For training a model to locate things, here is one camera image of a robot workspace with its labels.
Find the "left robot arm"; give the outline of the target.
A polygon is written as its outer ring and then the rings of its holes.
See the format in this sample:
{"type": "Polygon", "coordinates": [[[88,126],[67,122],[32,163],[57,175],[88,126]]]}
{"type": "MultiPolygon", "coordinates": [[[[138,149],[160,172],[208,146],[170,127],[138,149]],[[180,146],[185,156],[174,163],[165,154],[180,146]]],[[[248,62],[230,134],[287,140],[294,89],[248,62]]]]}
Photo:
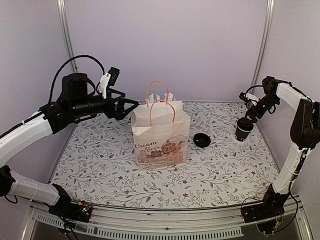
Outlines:
{"type": "Polygon", "coordinates": [[[71,73],[62,78],[61,93],[56,101],[40,107],[29,118],[21,121],[0,136],[0,195],[37,201],[55,208],[63,217],[74,213],[68,193],[57,184],[44,184],[11,170],[8,161],[33,143],[54,135],[70,124],[105,114],[109,119],[122,120],[138,107],[124,92],[113,89],[120,74],[102,64],[102,77],[94,84],[85,73],[71,73]]]}

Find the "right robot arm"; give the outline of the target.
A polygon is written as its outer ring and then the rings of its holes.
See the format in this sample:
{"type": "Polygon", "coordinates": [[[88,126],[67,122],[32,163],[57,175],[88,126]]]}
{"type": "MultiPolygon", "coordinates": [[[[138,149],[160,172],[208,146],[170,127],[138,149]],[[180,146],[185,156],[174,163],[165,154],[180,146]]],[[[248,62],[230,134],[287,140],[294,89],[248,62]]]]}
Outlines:
{"type": "Polygon", "coordinates": [[[267,76],[262,80],[264,97],[244,93],[244,99],[251,103],[245,118],[256,123],[271,108],[286,102],[295,110],[290,128],[290,149],[283,167],[263,196],[258,213],[269,218],[278,208],[284,206],[291,193],[291,187],[300,174],[310,152],[320,142],[320,103],[311,99],[291,82],[267,76]]]}

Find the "black white paper coffee cup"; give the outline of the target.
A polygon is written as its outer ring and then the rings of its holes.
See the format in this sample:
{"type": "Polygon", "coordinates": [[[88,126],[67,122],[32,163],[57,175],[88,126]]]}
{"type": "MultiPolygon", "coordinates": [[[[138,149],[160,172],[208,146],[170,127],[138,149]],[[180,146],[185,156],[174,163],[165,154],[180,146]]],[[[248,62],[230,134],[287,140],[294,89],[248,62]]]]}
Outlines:
{"type": "Polygon", "coordinates": [[[250,132],[245,132],[238,129],[236,123],[235,138],[237,141],[243,142],[248,137],[249,133],[250,132]]]}

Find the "white paper takeout bag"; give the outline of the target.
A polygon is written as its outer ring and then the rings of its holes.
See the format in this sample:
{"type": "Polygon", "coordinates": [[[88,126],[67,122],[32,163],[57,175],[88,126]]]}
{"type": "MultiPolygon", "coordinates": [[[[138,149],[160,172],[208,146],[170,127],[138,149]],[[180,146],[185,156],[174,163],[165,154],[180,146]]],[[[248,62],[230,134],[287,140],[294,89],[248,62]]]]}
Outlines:
{"type": "Polygon", "coordinates": [[[154,80],[149,84],[145,104],[135,108],[130,117],[140,170],[169,167],[186,160],[191,117],[184,111],[183,102],[175,100],[163,82],[154,80]],[[154,83],[164,86],[164,99],[149,94],[154,83]]]}

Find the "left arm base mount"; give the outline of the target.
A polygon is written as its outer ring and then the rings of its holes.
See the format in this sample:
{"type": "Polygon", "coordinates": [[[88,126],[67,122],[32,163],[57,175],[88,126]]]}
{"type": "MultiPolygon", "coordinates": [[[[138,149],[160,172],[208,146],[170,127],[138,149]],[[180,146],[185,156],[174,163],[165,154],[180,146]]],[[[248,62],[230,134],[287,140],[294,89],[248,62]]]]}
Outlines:
{"type": "Polygon", "coordinates": [[[61,218],[88,223],[92,214],[92,205],[84,200],[79,202],[58,201],[49,206],[49,213],[61,218]]]}

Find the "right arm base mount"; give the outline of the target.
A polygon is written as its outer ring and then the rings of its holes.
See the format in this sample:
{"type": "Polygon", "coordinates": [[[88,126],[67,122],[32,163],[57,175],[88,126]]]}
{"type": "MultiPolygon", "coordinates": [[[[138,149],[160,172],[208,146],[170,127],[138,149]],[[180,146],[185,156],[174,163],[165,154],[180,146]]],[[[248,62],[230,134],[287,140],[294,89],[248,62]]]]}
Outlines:
{"type": "Polygon", "coordinates": [[[262,202],[240,207],[245,223],[257,223],[257,229],[263,235],[273,235],[284,220],[284,207],[265,207],[262,202]]]}

